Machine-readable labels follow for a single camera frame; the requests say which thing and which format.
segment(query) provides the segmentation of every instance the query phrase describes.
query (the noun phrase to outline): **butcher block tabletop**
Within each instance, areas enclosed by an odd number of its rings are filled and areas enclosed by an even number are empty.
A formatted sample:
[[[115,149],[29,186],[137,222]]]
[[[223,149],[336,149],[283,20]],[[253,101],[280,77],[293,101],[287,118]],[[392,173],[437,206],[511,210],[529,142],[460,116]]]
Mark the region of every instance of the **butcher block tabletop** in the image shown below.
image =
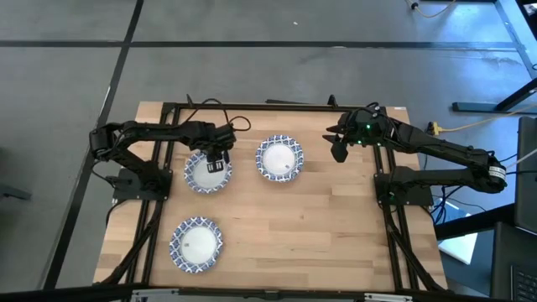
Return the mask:
[[[162,102],[141,102],[136,120],[159,122]],[[387,107],[390,117],[409,122],[404,107]],[[180,122],[191,110],[181,110]],[[393,290],[383,213],[377,206],[373,186],[376,172],[373,149],[349,147],[347,161],[338,164],[325,129],[337,124],[341,112],[239,111],[252,129],[235,132],[230,151],[232,177],[212,195],[195,193],[185,182],[185,161],[192,154],[175,143],[174,171],[169,199],[164,203],[149,284],[162,287],[219,289]],[[222,111],[200,110],[192,118],[225,123]],[[244,128],[240,119],[236,128]],[[257,170],[259,144],[275,134],[295,138],[304,150],[305,165],[289,183],[265,179]],[[154,143],[135,143],[130,150],[150,159]],[[163,163],[166,143],[161,148]],[[388,169],[385,150],[384,168]],[[395,153],[397,165],[419,169],[416,154]],[[96,267],[95,281],[107,277],[133,244],[141,202],[129,200],[110,216]],[[430,217],[418,206],[406,206],[414,253],[446,287],[446,278]],[[175,228],[193,216],[213,220],[222,230],[223,249],[214,267],[203,273],[185,273],[169,255]],[[135,281],[141,279],[145,248],[140,253]],[[399,263],[404,284],[408,273],[403,254]]]

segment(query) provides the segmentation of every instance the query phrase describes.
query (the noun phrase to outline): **metal clamp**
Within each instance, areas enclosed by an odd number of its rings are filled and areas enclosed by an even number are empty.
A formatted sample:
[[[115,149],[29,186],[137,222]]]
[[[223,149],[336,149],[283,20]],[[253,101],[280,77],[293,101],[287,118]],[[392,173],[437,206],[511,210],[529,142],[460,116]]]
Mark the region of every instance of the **metal clamp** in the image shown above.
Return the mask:
[[[364,300],[371,302],[412,302],[412,297],[398,294],[365,293]]]
[[[140,289],[133,290],[131,301],[138,302],[142,298],[150,298],[163,295],[179,295],[179,289]]]
[[[275,301],[282,299],[278,290],[265,290],[265,298],[268,301]]]

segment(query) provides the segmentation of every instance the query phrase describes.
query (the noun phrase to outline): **white cable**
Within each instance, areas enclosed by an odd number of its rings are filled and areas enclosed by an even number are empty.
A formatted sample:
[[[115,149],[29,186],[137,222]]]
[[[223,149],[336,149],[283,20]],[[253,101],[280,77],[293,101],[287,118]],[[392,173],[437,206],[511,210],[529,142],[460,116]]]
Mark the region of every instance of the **white cable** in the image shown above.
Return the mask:
[[[537,153],[537,148],[535,148],[533,151],[531,151],[530,153],[526,154],[523,158],[517,160],[515,163],[512,163],[510,164],[507,168],[505,168],[506,170],[517,165],[517,164],[520,164],[523,160],[526,160],[528,157],[530,157],[531,155],[533,155],[534,153]]]

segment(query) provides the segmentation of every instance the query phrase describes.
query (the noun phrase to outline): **white plate center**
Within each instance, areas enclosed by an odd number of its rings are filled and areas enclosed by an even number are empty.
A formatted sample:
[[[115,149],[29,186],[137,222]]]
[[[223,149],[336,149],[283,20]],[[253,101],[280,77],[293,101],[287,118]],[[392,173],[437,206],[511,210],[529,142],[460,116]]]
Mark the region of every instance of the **white plate center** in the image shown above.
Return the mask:
[[[289,173],[295,166],[295,153],[289,146],[275,143],[263,152],[263,167],[270,174],[283,175]]]
[[[193,264],[205,263],[216,251],[215,234],[207,227],[193,227],[181,238],[180,249],[186,261]]]
[[[192,171],[192,178],[200,187],[212,189],[219,185],[226,178],[227,164],[224,163],[224,170],[215,173],[207,171],[207,158],[201,159]]]

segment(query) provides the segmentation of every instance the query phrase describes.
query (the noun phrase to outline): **blue patterned rim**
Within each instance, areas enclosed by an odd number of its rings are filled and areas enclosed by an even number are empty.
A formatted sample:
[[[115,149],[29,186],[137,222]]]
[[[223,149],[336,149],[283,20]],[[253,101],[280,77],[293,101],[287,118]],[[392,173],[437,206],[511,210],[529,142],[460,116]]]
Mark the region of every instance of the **blue patterned rim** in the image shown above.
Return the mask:
[[[197,154],[193,154],[192,156],[190,156],[190,158],[186,161],[185,165],[185,180],[188,186],[198,193],[215,193],[225,187],[229,182],[230,178],[232,177],[232,163],[230,162],[224,167],[224,169],[226,170],[226,176],[224,176],[224,180],[220,184],[213,188],[204,188],[194,181],[193,172],[194,168],[205,158],[206,155],[202,152],[198,152]]]
[[[211,259],[207,260],[204,263],[194,264],[188,262],[186,259],[183,258],[183,255],[181,254],[180,244],[181,244],[181,238],[188,232],[190,229],[194,227],[206,227],[209,230],[212,231],[212,233],[215,235],[216,238],[216,250],[214,254],[212,255]],[[220,255],[220,252],[222,251],[222,232],[209,218],[205,217],[192,217],[185,221],[183,221],[176,229],[175,232],[171,236],[171,241],[169,242],[169,255],[171,256],[171,260],[177,265],[178,268],[183,270],[187,273],[201,273],[203,271],[206,271],[216,263],[216,259],[218,258],[218,255]]]
[[[276,143],[282,143],[286,146],[289,146],[289,148],[291,148],[295,154],[295,166],[287,174],[275,175],[263,167],[263,153],[267,150],[267,148]],[[302,171],[302,166],[304,165],[304,152],[302,152],[302,147],[300,144],[293,138],[290,138],[287,135],[274,135],[264,140],[261,143],[261,146],[259,146],[258,151],[255,154],[255,164],[257,165],[261,175],[268,180],[288,182],[294,180],[300,171]]]

